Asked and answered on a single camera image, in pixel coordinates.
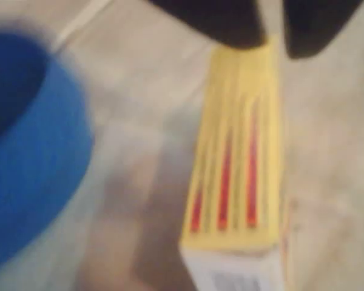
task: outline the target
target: white floor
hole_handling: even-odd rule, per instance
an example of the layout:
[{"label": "white floor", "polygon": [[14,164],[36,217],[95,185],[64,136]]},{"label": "white floor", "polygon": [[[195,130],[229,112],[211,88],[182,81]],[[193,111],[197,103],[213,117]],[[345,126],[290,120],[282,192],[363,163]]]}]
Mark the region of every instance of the white floor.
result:
[{"label": "white floor", "polygon": [[[279,35],[280,2],[261,0]],[[176,241],[214,43],[145,0],[78,20],[89,4],[0,1],[0,16],[34,20],[52,45],[70,36],[96,130],[81,188],[0,270],[0,290],[194,290]],[[321,55],[279,57],[298,290],[364,290],[364,4]]]}]

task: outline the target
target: blue object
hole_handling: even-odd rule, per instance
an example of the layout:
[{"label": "blue object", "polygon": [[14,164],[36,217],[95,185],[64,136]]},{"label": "blue object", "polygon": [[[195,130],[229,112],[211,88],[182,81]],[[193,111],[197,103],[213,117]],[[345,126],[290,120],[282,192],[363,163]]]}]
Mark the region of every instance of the blue object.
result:
[{"label": "blue object", "polygon": [[33,38],[0,32],[0,265],[64,208],[93,136],[75,78]]}]

